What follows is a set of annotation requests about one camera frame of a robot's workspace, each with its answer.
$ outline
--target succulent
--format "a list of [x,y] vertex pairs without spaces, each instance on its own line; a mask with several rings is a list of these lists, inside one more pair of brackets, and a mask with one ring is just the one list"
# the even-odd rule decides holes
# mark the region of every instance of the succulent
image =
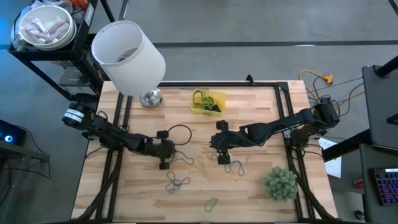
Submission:
[[272,171],[264,178],[266,194],[274,201],[295,199],[297,193],[296,175],[280,167],[272,168]]

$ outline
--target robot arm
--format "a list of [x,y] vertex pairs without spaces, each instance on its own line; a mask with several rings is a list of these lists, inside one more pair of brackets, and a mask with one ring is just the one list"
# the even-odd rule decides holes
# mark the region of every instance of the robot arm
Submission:
[[338,115],[329,98],[322,98],[313,111],[310,108],[303,109],[288,117],[271,123],[255,123],[239,127],[239,131],[229,131],[226,121],[218,121],[217,129],[220,133],[211,137],[210,147],[217,150],[218,164],[231,162],[228,149],[235,147],[263,146],[273,135],[283,131],[290,131],[290,143],[294,147],[308,143],[308,137],[320,133],[325,134],[324,129],[335,127],[339,122]]
[[143,156],[153,156],[160,159],[159,169],[168,169],[165,160],[175,152],[175,144],[168,140],[168,131],[158,131],[155,138],[143,134],[131,134],[111,124],[107,118],[94,114],[94,110],[78,103],[71,103],[62,121],[67,126],[77,130],[87,130],[82,135],[99,137],[101,145],[108,148],[126,147],[129,151]]

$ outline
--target lamp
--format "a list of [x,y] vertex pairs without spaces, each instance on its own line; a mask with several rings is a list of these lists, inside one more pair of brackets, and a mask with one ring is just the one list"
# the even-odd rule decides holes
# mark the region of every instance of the lamp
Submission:
[[108,24],[96,34],[91,51],[123,95],[140,95],[142,105],[149,108],[162,102],[157,85],[163,79],[166,63],[137,24]]

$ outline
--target wooden table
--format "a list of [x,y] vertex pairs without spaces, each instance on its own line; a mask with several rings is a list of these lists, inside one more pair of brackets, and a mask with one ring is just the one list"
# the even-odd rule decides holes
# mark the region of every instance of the wooden table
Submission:
[[[294,112],[308,108],[307,94],[302,81],[288,81]],[[293,222],[297,221],[293,201],[273,202],[265,193],[262,180],[275,166],[287,169],[282,134],[273,135],[263,147],[229,150],[231,160],[243,163],[246,174],[238,175],[238,165],[226,173],[224,167],[210,159],[215,151],[209,148],[210,136],[219,132],[216,121],[225,119],[230,129],[251,123],[267,123],[279,119],[275,91],[268,87],[211,87],[227,94],[226,110],[222,117],[193,114],[190,110],[191,87],[165,87],[162,104],[155,109],[143,108],[138,97],[132,102],[130,132],[155,136],[158,130],[167,130],[175,124],[185,124],[193,131],[192,140],[176,149],[195,159],[194,165],[176,161],[170,165],[177,179],[191,178],[175,194],[165,191],[170,182],[169,170],[159,170],[159,159],[138,156],[124,151],[123,164],[116,199],[114,222]],[[118,91],[111,82],[105,82],[98,111],[113,120]],[[124,116],[120,115],[120,124]],[[175,128],[170,132],[174,142],[185,142],[189,132]],[[98,148],[91,142],[88,151]],[[308,151],[319,152],[316,146]],[[103,175],[106,149],[86,159],[76,195],[72,217],[78,217],[98,193]],[[310,188],[330,214],[337,217],[323,159],[315,154],[305,155]],[[205,212],[210,198],[218,198],[213,211]],[[307,209],[303,193],[300,194],[305,217]],[[104,206],[107,212],[108,201]]]

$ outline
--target blue light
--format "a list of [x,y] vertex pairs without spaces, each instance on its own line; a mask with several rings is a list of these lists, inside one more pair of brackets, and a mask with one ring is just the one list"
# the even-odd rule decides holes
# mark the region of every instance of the blue light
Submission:
[[12,136],[6,136],[4,138],[4,140],[6,140],[6,142],[11,142],[12,141]]

